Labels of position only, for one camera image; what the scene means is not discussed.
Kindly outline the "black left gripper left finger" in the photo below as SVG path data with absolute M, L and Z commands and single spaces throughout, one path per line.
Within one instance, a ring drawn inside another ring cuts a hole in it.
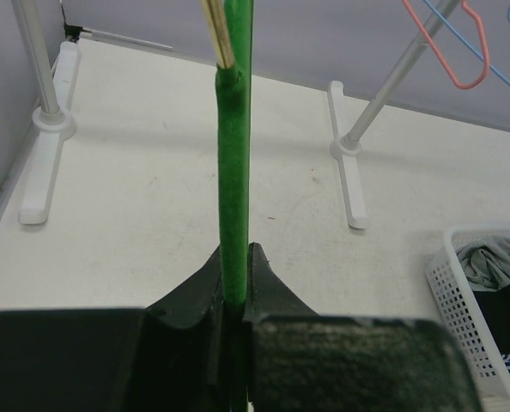
M 223 411 L 220 256 L 145 308 L 0 311 L 0 411 Z

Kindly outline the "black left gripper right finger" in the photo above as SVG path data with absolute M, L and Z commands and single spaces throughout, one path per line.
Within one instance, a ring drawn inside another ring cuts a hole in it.
M 249 247 L 244 321 L 257 411 L 475 411 L 458 344 L 421 318 L 320 315 Z

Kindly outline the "grey tank top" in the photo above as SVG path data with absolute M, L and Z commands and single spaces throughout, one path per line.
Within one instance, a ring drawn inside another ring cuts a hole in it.
M 491 236 L 456 251 L 474 292 L 496 292 L 510 286 L 510 239 Z

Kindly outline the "black garment with green stripe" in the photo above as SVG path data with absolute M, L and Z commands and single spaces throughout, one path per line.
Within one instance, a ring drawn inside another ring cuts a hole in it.
M 499 351 L 510 354 L 510 285 L 474 295 Z

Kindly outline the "green velvet hanger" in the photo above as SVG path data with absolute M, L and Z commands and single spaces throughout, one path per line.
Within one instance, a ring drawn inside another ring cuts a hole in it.
M 247 292 L 253 1 L 224 3 L 235 65 L 216 72 L 218 208 L 224 304 L 241 329 Z

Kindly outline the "copper wire hanger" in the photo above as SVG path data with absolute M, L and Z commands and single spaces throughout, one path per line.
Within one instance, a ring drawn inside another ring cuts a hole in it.
M 235 59 L 223 1 L 202 0 L 201 4 L 208 24 L 217 65 L 222 69 L 230 69 L 234 66 Z

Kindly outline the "pink wire hanger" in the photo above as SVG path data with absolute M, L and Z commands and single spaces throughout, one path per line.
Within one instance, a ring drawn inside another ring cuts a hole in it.
M 468 91 L 484 83 L 491 71 L 489 42 L 483 18 L 470 1 L 424 1 L 426 20 L 412 1 L 401 4 L 456 89 Z

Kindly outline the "white plastic laundry basket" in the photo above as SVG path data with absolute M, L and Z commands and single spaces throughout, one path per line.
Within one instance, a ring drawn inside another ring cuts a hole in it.
M 457 257 L 461 247 L 490 236 L 510 239 L 510 222 L 448 228 L 425 275 L 441 319 L 457 340 L 478 389 L 510 402 L 510 375 Z M 510 405 L 499 410 L 510 411 Z

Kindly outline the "aluminium table frame rail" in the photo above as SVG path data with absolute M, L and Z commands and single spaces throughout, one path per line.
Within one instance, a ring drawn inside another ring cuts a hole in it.
M 120 45 L 123 47 L 148 49 L 159 52 L 172 52 L 173 47 L 170 45 L 163 45 L 153 41 L 136 39 L 116 33 L 108 33 L 100 30 L 95 30 L 88 27 L 80 27 L 64 23 L 65 35 L 74 40 L 91 39 L 92 41 L 103 42 L 107 44 Z

